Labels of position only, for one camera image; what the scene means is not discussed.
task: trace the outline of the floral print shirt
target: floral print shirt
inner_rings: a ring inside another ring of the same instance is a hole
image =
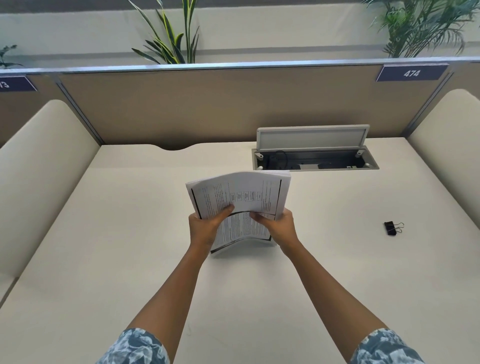
[[[140,328],[130,328],[122,332],[97,364],[170,364],[170,359],[155,336]],[[360,343],[353,353],[350,364],[424,364],[424,362],[396,333],[381,328]]]

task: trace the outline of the black binder clip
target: black binder clip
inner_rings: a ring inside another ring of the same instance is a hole
[[[400,222],[399,224],[394,224],[393,221],[384,222],[384,225],[385,229],[387,230],[387,234],[393,236],[395,236],[396,233],[401,234],[402,229],[405,227],[405,224],[403,222]]]

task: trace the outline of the printed document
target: printed document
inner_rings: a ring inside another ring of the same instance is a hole
[[[229,204],[235,209],[218,228],[211,253],[240,240],[271,241],[268,230],[250,217],[258,212],[269,219],[282,215],[290,186],[290,171],[247,171],[186,184],[199,218],[212,218]]]

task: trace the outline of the navy blue label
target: navy blue label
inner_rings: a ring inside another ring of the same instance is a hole
[[[438,80],[448,64],[387,65],[377,77],[379,81],[434,81]]]
[[[0,77],[0,92],[36,91],[25,76]]]

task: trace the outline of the beige fabric panel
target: beige fabric panel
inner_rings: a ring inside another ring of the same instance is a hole
[[[37,92],[0,93],[0,146],[4,145],[50,100],[69,103],[65,95],[46,75],[29,75]]]
[[[479,115],[476,97],[450,91],[408,141],[480,228]]]
[[[1,274],[20,276],[99,148],[52,100],[0,149]]]
[[[458,66],[458,68],[454,70],[452,77],[450,77],[425,111],[420,115],[416,124],[421,123],[447,93],[456,89],[465,89],[480,99],[480,63],[472,62]]]
[[[107,144],[254,141],[259,127],[370,124],[400,136],[438,81],[375,82],[381,65],[64,74]]]

